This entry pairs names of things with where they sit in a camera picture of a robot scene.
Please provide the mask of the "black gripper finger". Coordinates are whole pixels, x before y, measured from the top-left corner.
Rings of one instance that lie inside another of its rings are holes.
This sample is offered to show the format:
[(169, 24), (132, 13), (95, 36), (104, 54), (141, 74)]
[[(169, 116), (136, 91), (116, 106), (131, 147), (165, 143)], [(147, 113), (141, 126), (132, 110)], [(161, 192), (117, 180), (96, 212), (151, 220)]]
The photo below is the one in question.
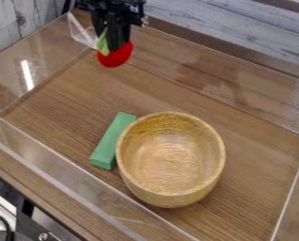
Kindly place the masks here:
[(128, 25), (123, 16), (115, 12), (109, 12), (107, 15), (107, 41), (109, 51), (117, 50), (129, 40), (131, 25)]
[(91, 19), (92, 19), (96, 35), (100, 36), (105, 28), (104, 14), (93, 10), (91, 10), (89, 13), (91, 13)]

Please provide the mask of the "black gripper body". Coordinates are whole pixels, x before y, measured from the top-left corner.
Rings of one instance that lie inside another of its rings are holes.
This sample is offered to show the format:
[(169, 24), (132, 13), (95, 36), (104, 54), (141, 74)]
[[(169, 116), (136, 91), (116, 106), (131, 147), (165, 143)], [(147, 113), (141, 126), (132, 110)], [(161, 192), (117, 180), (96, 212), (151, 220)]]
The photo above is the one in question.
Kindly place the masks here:
[(145, 24), (145, 3), (147, 0), (76, 0), (79, 8), (88, 11), (93, 10), (104, 14), (105, 24), (107, 15), (112, 11), (123, 16), (123, 20), (127, 24), (136, 26), (143, 26)]

